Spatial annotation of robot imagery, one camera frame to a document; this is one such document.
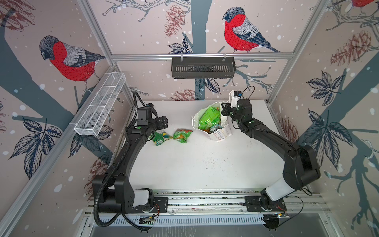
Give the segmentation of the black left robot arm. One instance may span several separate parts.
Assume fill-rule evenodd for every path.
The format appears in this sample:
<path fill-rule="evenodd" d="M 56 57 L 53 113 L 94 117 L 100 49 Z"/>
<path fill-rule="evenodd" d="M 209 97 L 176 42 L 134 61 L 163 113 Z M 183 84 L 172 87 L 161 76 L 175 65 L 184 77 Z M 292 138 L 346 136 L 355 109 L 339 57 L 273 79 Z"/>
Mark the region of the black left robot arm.
<path fill-rule="evenodd" d="M 152 103 L 137 109 L 137 118 L 126 129 L 126 141 L 115 161 L 105 174 L 93 179 L 94 213 L 128 214 L 154 209 L 152 190 L 134 189 L 129 179 L 142 148 L 155 131 L 165 128 L 167 117 L 159 117 Z"/>

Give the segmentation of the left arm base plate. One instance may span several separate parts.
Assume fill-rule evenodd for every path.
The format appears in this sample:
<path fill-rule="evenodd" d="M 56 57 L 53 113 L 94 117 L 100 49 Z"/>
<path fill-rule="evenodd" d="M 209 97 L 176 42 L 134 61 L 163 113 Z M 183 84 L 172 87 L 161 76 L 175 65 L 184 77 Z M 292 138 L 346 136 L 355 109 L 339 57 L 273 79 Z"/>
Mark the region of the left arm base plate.
<path fill-rule="evenodd" d="M 157 197 L 154 198 L 153 202 L 149 202 L 147 205 L 142 207 L 141 211 L 143 213 L 167 213 L 168 210 L 168 198 L 167 197 Z"/>

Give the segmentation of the green orange snack packet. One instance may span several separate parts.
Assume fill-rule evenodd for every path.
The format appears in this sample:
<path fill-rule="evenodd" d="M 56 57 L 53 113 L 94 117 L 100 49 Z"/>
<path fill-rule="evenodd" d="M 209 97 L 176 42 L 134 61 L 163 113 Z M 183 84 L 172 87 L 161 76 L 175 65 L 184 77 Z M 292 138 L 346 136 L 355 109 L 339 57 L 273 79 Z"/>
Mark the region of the green orange snack packet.
<path fill-rule="evenodd" d="M 172 139 L 173 137 L 169 135 L 164 130 L 155 131 L 152 137 L 152 141 L 155 146 L 163 144 L 165 141 Z"/>

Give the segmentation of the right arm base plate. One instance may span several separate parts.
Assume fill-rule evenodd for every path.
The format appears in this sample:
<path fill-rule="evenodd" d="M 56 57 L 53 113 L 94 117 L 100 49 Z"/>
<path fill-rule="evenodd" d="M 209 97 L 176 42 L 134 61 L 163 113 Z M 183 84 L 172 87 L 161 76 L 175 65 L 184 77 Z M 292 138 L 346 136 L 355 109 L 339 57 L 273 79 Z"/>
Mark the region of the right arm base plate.
<path fill-rule="evenodd" d="M 245 196 L 245 206 L 248 212 L 286 212 L 284 200 L 272 201 L 266 196 Z"/>

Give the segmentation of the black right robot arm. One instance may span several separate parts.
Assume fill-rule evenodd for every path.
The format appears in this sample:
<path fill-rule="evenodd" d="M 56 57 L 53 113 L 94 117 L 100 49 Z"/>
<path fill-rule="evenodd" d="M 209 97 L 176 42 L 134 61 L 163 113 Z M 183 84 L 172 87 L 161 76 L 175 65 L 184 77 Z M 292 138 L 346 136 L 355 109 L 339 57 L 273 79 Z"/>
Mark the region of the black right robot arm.
<path fill-rule="evenodd" d="M 285 196 L 320 178 L 314 149 L 309 145 L 299 145 L 287 140 L 254 118 L 250 100 L 240 99 L 235 105 L 222 103 L 221 106 L 221 114 L 237 122 L 242 133 L 260 141 L 284 161 L 282 176 L 261 191 L 260 205 L 263 210 L 274 209 Z"/>

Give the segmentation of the white patterned paper bag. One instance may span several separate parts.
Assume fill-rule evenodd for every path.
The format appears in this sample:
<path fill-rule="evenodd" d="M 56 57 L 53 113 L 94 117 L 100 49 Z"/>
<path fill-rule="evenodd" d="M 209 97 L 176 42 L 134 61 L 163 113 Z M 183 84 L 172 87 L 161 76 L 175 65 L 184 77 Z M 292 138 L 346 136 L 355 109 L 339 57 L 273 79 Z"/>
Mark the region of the white patterned paper bag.
<path fill-rule="evenodd" d="M 201 133 L 204 134 L 206 137 L 208 137 L 209 139 L 211 139 L 213 141 L 216 141 L 216 142 L 222 142 L 222 141 L 224 141 L 225 139 L 227 139 L 228 137 L 230 137 L 232 135 L 231 126 L 230 126 L 230 124 L 228 122 L 228 118 L 221 115 L 221 122 L 219 124 L 217 124 L 217 125 L 212 126 L 208 130 L 200 130 L 200 129 L 198 129 L 198 122 L 199 122 L 200 118 L 203 116 L 203 114 L 205 113 L 205 111 L 209 107 L 219 108 L 220 112 L 221 112 L 221 103 L 222 102 L 215 102 L 215 103 L 207 106 L 206 108 L 201 109 L 199 112 L 197 112 L 191 118 L 192 127 L 195 130 L 201 131 Z"/>

